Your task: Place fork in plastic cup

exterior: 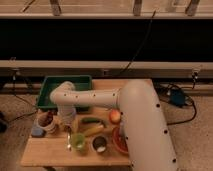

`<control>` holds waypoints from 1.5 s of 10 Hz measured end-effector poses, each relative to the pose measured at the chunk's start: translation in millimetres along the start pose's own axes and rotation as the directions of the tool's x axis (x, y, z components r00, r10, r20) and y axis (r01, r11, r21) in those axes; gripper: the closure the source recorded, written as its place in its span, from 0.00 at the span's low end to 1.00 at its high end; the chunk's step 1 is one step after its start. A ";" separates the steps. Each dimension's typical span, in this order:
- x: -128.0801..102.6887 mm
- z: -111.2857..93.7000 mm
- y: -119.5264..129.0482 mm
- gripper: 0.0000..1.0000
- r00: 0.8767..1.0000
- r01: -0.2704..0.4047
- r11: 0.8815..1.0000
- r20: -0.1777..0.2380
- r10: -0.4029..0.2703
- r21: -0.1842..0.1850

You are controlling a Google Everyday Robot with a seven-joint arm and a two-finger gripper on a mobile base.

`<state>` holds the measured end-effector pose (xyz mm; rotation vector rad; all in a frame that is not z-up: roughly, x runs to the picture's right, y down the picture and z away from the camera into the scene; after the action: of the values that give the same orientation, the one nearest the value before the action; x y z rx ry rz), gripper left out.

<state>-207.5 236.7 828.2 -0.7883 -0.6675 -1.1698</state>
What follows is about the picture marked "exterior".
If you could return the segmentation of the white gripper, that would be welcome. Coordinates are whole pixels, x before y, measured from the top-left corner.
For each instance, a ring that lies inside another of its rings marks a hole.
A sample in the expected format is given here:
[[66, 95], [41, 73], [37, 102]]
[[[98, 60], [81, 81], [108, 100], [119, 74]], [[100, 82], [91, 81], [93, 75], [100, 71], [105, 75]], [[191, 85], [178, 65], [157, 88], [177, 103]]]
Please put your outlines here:
[[74, 106], [59, 106], [58, 115], [64, 125], [71, 126], [76, 118], [76, 108]]

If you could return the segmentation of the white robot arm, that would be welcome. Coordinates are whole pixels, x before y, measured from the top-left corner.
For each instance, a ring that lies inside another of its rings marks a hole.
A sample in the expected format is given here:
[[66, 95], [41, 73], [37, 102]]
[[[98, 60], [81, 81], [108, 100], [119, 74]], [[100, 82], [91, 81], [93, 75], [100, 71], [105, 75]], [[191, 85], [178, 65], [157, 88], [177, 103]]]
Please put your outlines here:
[[60, 84], [50, 93], [60, 116], [73, 115], [75, 105], [118, 109], [132, 171], [178, 171], [178, 162], [158, 95], [141, 79], [107, 90], [76, 91], [71, 82]]

